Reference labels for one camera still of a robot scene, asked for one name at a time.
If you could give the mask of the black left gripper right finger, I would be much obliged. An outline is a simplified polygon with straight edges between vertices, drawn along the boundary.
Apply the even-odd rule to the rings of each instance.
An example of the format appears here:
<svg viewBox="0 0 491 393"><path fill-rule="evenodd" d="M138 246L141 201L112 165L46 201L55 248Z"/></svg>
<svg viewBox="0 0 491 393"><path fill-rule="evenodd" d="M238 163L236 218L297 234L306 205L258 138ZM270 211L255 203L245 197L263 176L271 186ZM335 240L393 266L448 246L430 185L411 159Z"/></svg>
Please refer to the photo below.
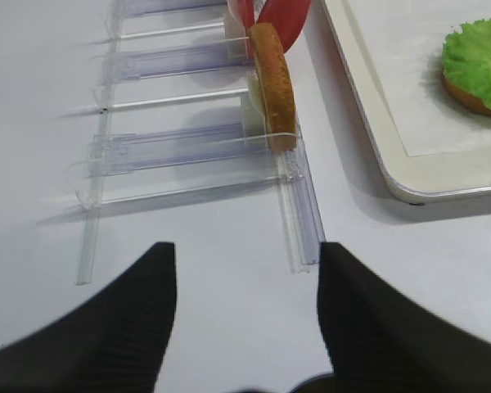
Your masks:
<svg viewBox="0 0 491 393"><path fill-rule="evenodd" d="M319 253L318 324L340 392L491 392L491 344L419 306L348 249Z"/></svg>

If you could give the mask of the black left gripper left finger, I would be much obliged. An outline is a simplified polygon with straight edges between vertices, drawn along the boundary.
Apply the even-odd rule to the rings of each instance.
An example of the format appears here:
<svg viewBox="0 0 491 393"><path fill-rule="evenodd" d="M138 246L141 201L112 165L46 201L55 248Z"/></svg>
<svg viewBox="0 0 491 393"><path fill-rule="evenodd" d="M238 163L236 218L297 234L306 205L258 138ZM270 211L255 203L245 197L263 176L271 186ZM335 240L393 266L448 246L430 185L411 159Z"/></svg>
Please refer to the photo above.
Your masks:
<svg viewBox="0 0 491 393"><path fill-rule="evenodd" d="M177 305L175 246L153 245L116 280L0 349L0 392L152 392Z"/></svg>

